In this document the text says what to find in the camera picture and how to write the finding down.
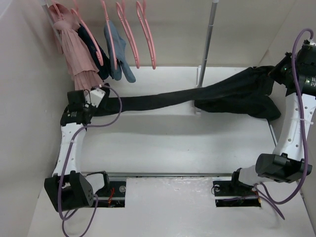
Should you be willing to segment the black trousers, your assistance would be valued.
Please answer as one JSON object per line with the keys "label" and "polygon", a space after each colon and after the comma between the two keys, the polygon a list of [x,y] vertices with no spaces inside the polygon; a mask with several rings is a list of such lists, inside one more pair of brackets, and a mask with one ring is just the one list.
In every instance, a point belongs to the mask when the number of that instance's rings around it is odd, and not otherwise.
{"label": "black trousers", "polygon": [[273,121],[281,112],[270,98],[274,80],[268,76],[271,66],[249,67],[216,84],[136,97],[109,98],[99,106],[96,116],[118,112],[149,111],[193,101],[194,106],[208,113],[247,114]]}

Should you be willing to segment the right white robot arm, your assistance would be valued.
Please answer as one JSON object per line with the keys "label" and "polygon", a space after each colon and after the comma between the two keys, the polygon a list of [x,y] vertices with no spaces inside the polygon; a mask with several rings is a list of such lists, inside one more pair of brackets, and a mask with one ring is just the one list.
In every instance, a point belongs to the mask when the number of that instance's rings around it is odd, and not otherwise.
{"label": "right white robot arm", "polygon": [[[303,42],[295,57],[299,88],[302,94],[304,125],[308,132],[316,109],[316,44],[310,39]],[[256,164],[239,168],[228,182],[231,193],[238,195],[256,183],[292,183],[302,177],[304,170],[304,147],[301,135],[301,115],[294,84],[291,53],[272,69],[270,76],[286,91],[286,111],[281,134],[272,154],[260,154]]]}

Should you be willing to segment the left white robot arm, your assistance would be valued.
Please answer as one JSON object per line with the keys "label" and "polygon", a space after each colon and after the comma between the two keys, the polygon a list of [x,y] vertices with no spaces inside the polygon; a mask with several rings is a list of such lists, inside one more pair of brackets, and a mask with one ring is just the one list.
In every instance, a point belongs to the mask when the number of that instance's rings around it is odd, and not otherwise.
{"label": "left white robot arm", "polygon": [[80,168],[87,126],[109,94],[109,89],[104,87],[67,93],[68,105],[60,120],[62,140],[59,157],[52,176],[44,181],[46,193],[57,212],[91,207],[96,193],[105,196],[110,191],[105,171],[84,176]]}

